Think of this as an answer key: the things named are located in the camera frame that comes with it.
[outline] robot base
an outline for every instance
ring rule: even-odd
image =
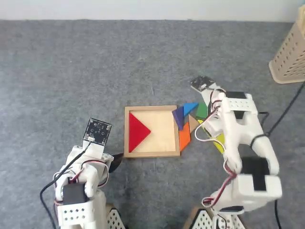
[[[247,227],[237,215],[220,217],[210,208],[199,207],[192,210],[183,229],[247,229]]]

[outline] black circuit board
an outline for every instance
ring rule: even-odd
[[[202,92],[213,83],[215,83],[215,81],[207,76],[198,76],[191,80],[191,87],[199,92]]]
[[[105,146],[111,126],[110,123],[90,118],[83,139],[89,141],[88,137],[92,137],[94,138],[93,143]]]

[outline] beige basket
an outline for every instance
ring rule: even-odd
[[[272,77],[277,83],[296,83],[305,80],[304,35],[299,20],[293,25],[274,59],[269,62]]]

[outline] green piece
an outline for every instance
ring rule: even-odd
[[[199,103],[196,116],[200,118],[206,118],[208,116],[208,108],[205,103]]]

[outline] yellow piece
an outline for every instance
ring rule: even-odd
[[[197,119],[197,121],[198,121],[200,124],[203,123],[203,120]]]
[[[200,119],[198,119],[197,120],[199,123],[202,123],[203,122],[203,120],[200,120]],[[224,134],[222,133],[222,134],[220,134],[220,135],[218,135],[217,137],[215,137],[214,139],[216,139],[216,140],[218,140],[218,141],[220,141],[223,145],[224,145]],[[222,148],[222,146],[220,145],[220,144],[218,144],[217,142],[213,142],[214,143],[214,145],[216,146],[216,148],[219,150],[219,152],[221,153],[221,154],[224,154],[224,149]]]
[[[214,139],[220,141],[223,145],[224,145],[224,134],[220,134],[217,137],[215,137]],[[213,142],[214,145],[216,146],[216,148],[219,150],[219,152],[221,154],[224,154],[224,149],[222,148],[222,146],[220,144],[218,144],[217,142]]]

